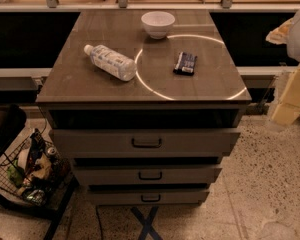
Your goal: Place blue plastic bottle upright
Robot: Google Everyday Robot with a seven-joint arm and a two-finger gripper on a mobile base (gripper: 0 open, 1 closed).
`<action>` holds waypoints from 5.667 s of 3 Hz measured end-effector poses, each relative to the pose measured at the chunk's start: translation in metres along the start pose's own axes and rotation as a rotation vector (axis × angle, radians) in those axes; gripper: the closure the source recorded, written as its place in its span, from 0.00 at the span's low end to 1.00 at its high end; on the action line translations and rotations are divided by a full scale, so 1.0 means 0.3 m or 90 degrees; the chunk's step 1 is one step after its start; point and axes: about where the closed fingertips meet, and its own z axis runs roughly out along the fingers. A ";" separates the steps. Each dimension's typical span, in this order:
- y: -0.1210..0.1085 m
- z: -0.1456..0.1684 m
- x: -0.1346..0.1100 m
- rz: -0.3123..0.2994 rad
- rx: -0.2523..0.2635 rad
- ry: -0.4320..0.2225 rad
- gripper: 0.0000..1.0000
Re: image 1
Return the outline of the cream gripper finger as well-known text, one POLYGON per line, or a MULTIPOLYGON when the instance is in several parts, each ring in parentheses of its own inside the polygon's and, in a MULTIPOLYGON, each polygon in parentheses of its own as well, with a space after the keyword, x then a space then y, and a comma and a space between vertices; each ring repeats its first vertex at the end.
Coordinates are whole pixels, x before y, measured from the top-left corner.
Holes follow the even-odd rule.
POLYGON ((266 36, 266 40, 272 44, 280 45, 287 42, 289 29, 292 24, 292 19, 289 19, 282 23, 279 27, 270 31, 266 36))
POLYGON ((288 81, 279 102, 271 115, 278 125, 291 125, 300 115, 300 67, 289 74, 288 81))

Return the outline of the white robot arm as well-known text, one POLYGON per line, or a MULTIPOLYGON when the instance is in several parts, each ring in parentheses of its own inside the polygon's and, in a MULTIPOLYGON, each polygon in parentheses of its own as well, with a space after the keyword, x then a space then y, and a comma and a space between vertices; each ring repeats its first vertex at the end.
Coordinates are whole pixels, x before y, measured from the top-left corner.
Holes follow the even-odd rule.
MULTIPOLYGON (((270 43, 285 44, 287 55, 300 63, 300 9, 266 36, 270 43)), ((291 73, 283 75, 276 84, 275 101, 269 112, 273 125, 287 127, 300 115, 300 65, 291 73)))

